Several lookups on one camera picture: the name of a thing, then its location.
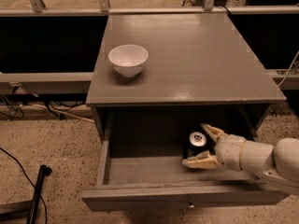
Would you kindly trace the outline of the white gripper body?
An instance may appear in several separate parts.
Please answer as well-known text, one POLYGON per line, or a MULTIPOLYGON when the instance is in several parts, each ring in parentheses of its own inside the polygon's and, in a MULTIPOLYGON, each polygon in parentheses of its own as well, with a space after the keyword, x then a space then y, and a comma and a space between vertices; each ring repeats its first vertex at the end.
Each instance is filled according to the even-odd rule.
POLYGON ((218 162, 228 170, 241 171, 240 155, 246 142, 242 136, 228 134, 220 137, 215 146, 215 152, 218 162))

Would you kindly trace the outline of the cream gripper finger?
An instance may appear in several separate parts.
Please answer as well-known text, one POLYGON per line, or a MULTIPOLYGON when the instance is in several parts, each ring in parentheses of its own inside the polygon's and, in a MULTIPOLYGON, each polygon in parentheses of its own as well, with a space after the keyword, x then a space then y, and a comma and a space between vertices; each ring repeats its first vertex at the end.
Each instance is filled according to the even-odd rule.
POLYGON ((209 151, 204 151, 196 156, 189 157, 182 161, 182 164, 191 169, 216 169, 220 164, 215 155, 211 155, 209 151))
POLYGON ((227 135, 224 130, 206 123, 202 123, 201 127, 205 131, 205 133, 208 134, 209 137, 214 141, 215 144, 217 144, 223 138, 223 136, 227 135))

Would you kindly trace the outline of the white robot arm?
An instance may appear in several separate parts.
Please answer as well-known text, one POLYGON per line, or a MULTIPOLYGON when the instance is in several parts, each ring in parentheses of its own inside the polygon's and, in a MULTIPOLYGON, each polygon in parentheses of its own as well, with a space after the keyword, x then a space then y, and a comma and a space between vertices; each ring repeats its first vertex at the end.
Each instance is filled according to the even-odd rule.
POLYGON ((250 141, 243 136, 202 123, 204 136, 216 144, 215 154, 203 151, 182 164, 192 169, 246 171, 285 193, 299 195, 299 140, 280 139, 275 145, 250 141))

